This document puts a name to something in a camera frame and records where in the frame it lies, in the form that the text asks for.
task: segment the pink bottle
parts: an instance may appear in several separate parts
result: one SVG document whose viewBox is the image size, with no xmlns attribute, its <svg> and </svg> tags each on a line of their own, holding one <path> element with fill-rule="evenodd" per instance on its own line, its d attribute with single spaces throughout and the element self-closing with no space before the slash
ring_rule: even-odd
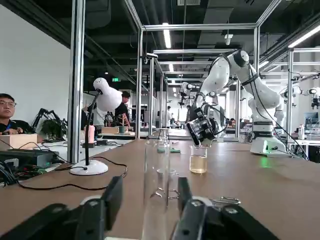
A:
<svg viewBox="0 0 320 240">
<path fill-rule="evenodd" d="M 83 132 L 84 132 L 84 138 L 86 138 L 86 127 L 84 127 Z M 89 132 L 88 132 L 88 143 L 93 144 L 95 141 L 95 126 L 89 125 Z"/>
</svg>

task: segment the transparent cylinder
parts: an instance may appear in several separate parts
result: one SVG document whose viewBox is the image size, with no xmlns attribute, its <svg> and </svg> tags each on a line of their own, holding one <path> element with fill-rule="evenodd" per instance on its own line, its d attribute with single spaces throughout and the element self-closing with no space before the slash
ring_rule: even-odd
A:
<svg viewBox="0 0 320 240">
<path fill-rule="evenodd" d="M 201 146 L 190 146 L 190 150 L 189 170 L 195 174 L 206 173 L 208 165 L 208 148 Z"/>
<path fill-rule="evenodd" d="M 170 145 L 167 139 L 148 140 L 144 154 L 142 240 L 167 239 Z"/>
</svg>

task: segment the ceiling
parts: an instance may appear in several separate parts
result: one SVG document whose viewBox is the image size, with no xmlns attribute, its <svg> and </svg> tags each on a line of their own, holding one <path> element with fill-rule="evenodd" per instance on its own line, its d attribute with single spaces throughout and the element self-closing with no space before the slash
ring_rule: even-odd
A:
<svg viewBox="0 0 320 240">
<path fill-rule="evenodd" d="M 132 0 L 143 25 L 255 23 L 272 0 Z M 0 0 L 42 31 L 70 47 L 72 0 Z M 319 0 L 282 0 L 261 27 L 260 55 L 296 30 L 311 16 L 320 12 Z M 117 89 L 136 89 L 137 29 L 124 0 L 86 0 L 84 53 L 84 90 L 93 90 L 96 77 L 105 77 Z M 225 44 L 227 31 L 192 30 L 171 31 L 173 49 L 242 48 L 253 57 L 253 30 L 230 30 L 234 34 L 229 46 Z M 144 52 L 166 49 L 163 33 L 144 34 Z M 159 61 L 208 61 L 214 54 L 159 55 Z M 175 71 L 208 70 L 205 65 L 175 65 Z M 160 75 L 156 69 L 155 86 Z M 149 64 L 143 64 L 143 80 L 148 81 Z M 111 82 L 111 78 L 120 82 Z M 185 74 L 184 78 L 200 78 L 201 74 Z"/>
</svg>

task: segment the man with glasses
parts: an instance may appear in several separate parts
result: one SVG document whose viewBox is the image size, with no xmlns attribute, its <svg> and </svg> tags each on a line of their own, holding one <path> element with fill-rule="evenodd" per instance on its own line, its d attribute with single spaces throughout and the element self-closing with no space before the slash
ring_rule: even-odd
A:
<svg viewBox="0 0 320 240">
<path fill-rule="evenodd" d="M 32 134 L 31 126 L 21 120 L 10 120 L 15 114 L 15 99 L 6 93 L 0 93 L 0 135 Z"/>
</svg>

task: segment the desk lamp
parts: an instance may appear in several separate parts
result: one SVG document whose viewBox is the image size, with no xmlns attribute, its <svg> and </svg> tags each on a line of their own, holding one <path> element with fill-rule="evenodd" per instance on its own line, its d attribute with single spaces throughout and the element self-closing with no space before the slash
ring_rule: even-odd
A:
<svg viewBox="0 0 320 240">
<path fill-rule="evenodd" d="M 106 79 L 98 77 L 93 82 L 95 90 L 98 92 L 95 96 L 92 106 L 95 105 L 101 111 L 113 111 L 122 102 L 122 92 L 109 86 Z M 93 107 L 88 114 L 86 125 L 89 126 L 92 116 Z M 90 176 L 103 174 L 108 171 L 108 166 L 98 160 L 89 160 L 89 147 L 88 147 L 88 133 L 89 127 L 85 128 L 85 160 L 76 163 L 71 169 L 70 173 L 73 175 Z"/>
</svg>

